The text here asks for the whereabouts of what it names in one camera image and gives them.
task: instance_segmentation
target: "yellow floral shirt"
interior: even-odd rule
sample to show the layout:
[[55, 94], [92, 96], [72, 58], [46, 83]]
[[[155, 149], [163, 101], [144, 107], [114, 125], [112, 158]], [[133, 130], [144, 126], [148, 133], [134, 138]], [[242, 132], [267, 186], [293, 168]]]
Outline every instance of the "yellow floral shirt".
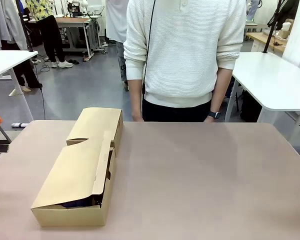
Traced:
[[40, 21], [54, 14], [48, 0], [25, 0], [25, 3], [36, 21]]

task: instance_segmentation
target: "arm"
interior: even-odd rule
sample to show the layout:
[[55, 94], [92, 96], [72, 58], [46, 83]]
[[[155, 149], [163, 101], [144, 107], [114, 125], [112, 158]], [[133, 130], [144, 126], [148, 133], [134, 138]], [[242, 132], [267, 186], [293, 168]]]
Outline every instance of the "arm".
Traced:
[[147, 55], [147, 40], [144, 29], [142, 7], [135, 0], [130, 0], [126, 11], [127, 31], [124, 42], [124, 58], [126, 59], [126, 78], [128, 80], [132, 118], [143, 121], [141, 114], [141, 92], [143, 68]]
[[[246, 2], [245, 0], [237, 0], [237, 2], [229, 20], [220, 33], [216, 49], [218, 72], [210, 107], [210, 111], [214, 113], [219, 112], [244, 40]], [[205, 122], [214, 122], [214, 118], [208, 116]]]

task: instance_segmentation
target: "person in yellow patterned shirt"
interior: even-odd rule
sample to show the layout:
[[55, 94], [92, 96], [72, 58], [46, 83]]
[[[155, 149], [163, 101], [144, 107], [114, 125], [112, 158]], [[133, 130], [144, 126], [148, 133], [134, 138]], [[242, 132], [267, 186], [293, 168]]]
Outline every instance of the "person in yellow patterned shirt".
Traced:
[[51, 67], [71, 68], [73, 64], [65, 60], [61, 34], [50, 2], [48, 0], [25, 0], [25, 3], [38, 24]]

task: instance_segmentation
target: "hand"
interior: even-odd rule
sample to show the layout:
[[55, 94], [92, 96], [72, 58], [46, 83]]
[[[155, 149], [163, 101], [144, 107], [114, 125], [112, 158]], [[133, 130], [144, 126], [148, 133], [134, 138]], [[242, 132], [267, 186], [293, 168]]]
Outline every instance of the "hand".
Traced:
[[132, 115], [132, 119], [134, 122], [144, 122], [144, 119], [142, 118], [142, 116], [139, 115]]
[[207, 116], [204, 123], [214, 123], [215, 119], [212, 116]]

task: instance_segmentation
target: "sweater sleeve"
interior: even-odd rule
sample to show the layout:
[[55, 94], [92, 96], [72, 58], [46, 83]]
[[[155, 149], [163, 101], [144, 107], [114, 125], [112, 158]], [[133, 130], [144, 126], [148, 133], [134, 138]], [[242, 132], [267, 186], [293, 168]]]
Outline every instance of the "sweater sleeve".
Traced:
[[126, 59], [127, 80], [141, 80], [147, 55], [144, 14], [135, 0], [130, 0], [126, 11], [126, 41], [124, 58]]
[[244, 40], [246, 1], [237, 0], [227, 23], [220, 33], [216, 60], [219, 68], [233, 70]]

